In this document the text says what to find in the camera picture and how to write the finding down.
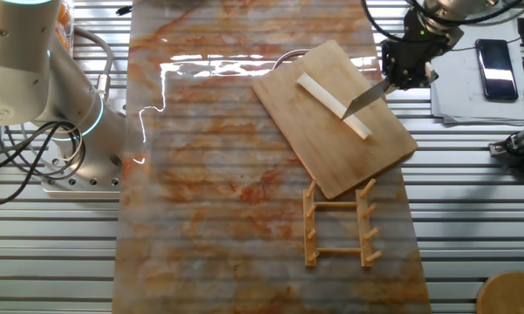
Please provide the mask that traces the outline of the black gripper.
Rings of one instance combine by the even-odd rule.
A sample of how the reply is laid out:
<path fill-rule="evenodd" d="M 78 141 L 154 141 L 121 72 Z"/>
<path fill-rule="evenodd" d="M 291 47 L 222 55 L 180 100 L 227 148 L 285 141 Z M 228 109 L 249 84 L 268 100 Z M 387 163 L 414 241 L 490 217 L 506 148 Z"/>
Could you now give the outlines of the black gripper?
<path fill-rule="evenodd" d="M 380 43 L 382 73 L 389 82 L 397 82 L 398 89 L 429 87 L 439 78 L 434 70 L 424 73 L 424 65 L 444 52 L 449 39 L 446 35 L 430 32 L 422 25 L 419 12 L 409 9 L 404 18 L 405 34 L 400 39 L 387 38 Z"/>

